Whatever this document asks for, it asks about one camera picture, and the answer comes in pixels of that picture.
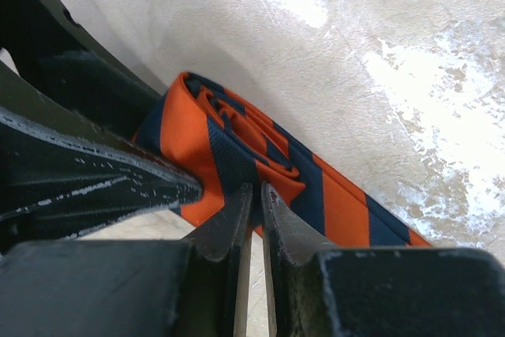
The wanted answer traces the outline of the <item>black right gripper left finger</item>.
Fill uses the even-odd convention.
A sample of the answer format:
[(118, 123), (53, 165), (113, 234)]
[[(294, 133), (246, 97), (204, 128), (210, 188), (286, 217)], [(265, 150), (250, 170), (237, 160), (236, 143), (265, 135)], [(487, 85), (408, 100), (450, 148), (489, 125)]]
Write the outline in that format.
[(181, 293), (182, 336), (245, 336), (252, 245), (253, 187), (185, 237), (192, 243)]

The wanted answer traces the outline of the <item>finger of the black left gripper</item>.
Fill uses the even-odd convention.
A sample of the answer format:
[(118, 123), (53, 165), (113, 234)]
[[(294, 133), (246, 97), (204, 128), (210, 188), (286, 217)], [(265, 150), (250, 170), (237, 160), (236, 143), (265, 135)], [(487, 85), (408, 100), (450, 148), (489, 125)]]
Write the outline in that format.
[(77, 238), (200, 199), (198, 181), (1, 68), (1, 247)]
[(100, 45), (60, 0), (1, 0), (1, 46), (29, 84), (120, 136), (160, 124), (162, 96)]

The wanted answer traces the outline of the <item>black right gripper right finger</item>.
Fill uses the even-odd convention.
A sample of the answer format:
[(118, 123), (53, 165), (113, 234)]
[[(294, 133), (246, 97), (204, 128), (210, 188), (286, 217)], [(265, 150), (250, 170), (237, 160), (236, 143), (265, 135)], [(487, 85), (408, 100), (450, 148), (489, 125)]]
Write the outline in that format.
[(271, 336), (331, 336), (318, 254), (337, 245), (293, 212), (270, 183), (261, 185), (263, 248)]

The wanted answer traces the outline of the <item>orange navy striped tie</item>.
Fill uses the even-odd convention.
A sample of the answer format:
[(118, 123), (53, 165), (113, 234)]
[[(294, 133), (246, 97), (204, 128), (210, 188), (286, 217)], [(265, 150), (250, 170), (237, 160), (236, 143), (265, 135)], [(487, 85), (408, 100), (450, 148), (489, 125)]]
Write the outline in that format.
[(178, 75), (134, 140), (200, 180), (202, 198), (178, 209), (194, 226), (249, 183), (251, 222), (261, 230), (261, 186), (269, 182), (291, 211), (337, 245), (426, 243), (251, 103), (194, 73)]

